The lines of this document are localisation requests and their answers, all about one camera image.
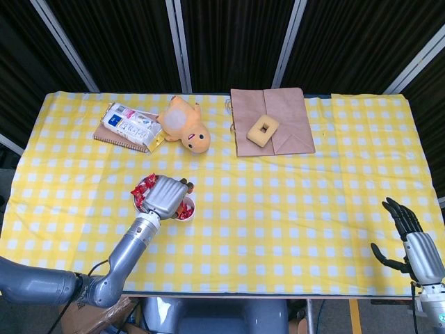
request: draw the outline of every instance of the spiral notebook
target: spiral notebook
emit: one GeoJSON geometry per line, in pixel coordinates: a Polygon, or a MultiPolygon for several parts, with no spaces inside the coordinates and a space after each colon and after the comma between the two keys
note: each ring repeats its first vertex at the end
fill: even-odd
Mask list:
{"type": "Polygon", "coordinates": [[[144,145],[138,145],[135,143],[132,143],[128,139],[119,136],[118,134],[115,134],[114,132],[111,132],[105,126],[100,123],[98,128],[96,129],[95,133],[92,134],[92,137],[96,139],[97,141],[103,141],[105,143],[110,143],[114,145],[119,145],[124,148],[129,148],[131,150],[136,150],[139,152],[148,152],[148,148],[146,148],[144,145]]]}

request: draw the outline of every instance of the tablecloth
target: tablecloth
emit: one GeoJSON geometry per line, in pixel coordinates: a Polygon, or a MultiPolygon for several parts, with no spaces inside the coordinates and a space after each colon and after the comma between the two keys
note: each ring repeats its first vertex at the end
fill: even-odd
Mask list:
{"type": "Polygon", "coordinates": [[[228,96],[217,95],[182,96],[201,104],[206,154],[180,142],[149,155],[92,139],[109,102],[158,113],[171,97],[49,94],[15,173],[0,254],[88,272],[133,222],[130,190],[157,173],[195,183],[195,219],[163,221],[127,291],[409,295],[407,275],[383,267],[369,247],[404,255],[385,196],[416,212],[445,258],[442,216],[402,95],[306,99],[315,154],[237,158],[228,96]]]}

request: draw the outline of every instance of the robotic hand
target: robotic hand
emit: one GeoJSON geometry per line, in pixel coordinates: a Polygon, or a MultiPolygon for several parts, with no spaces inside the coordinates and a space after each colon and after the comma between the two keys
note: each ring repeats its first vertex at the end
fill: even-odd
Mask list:
{"type": "Polygon", "coordinates": [[[445,268],[434,241],[428,233],[423,232],[413,211],[391,198],[382,204],[396,223],[406,256],[404,262],[388,260],[376,244],[372,243],[371,249],[383,265],[409,273],[414,281],[413,293],[414,286],[422,288],[415,308],[426,313],[436,333],[445,333],[445,284],[442,283],[445,268]]]}
{"type": "Polygon", "coordinates": [[[73,300],[109,308],[120,298],[125,280],[148,243],[160,228],[160,220],[176,218],[186,193],[193,189],[186,179],[159,176],[144,200],[146,213],[137,216],[108,258],[105,276],[28,267],[0,257],[0,291],[13,303],[64,304],[73,300]]]}

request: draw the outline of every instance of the floor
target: floor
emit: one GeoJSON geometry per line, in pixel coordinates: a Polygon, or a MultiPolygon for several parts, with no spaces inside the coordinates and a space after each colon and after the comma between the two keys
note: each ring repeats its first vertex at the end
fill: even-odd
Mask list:
{"type": "MultiPolygon", "coordinates": [[[[0,161],[0,196],[9,197],[13,180],[16,158],[0,161]]],[[[6,205],[0,206],[1,223],[6,205]]],[[[320,314],[322,300],[314,300],[314,326],[320,314]]],[[[412,315],[408,314],[406,305],[373,305],[369,300],[359,301],[360,323],[363,334],[399,334],[414,333],[412,315]]],[[[14,305],[0,296],[0,333],[46,333],[57,318],[58,308],[49,305],[14,305]]],[[[431,327],[424,318],[417,318],[419,332],[432,333],[431,327]]],[[[319,320],[318,330],[313,334],[349,334],[352,333],[348,300],[326,300],[319,320]]],[[[62,333],[60,325],[53,333],[62,333]]]]}

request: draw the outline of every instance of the stuffed animal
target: stuffed animal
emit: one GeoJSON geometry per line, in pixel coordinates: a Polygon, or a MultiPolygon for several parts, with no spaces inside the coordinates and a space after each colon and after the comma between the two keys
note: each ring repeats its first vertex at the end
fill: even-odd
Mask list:
{"type": "Polygon", "coordinates": [[[167,141],[181,139],[186,148],[194,153],[203,153],[209,149],[210,133],[201,122],[201,108],[198,103],[193,108],[179,96],[174,96],[167,110],[157,118],[167,141]]]}

